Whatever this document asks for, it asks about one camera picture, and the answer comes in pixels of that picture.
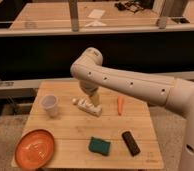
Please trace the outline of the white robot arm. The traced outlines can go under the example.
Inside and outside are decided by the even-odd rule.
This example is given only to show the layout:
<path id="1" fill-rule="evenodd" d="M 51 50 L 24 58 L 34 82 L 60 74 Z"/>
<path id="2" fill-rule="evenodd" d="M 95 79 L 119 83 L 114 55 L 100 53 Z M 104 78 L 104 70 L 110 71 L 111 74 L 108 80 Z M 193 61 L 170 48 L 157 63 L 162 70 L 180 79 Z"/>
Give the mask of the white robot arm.
<path id="1" fill-rule="evenodd" d="M 99 50 L 87 48 L 71 65 L 71 75 L 90 102 L 100 105 L 98 87 L 163 106 L 187 119 L 179 171 L 194 171 L 194 82 L 184 79 L 106 68 Z"/>

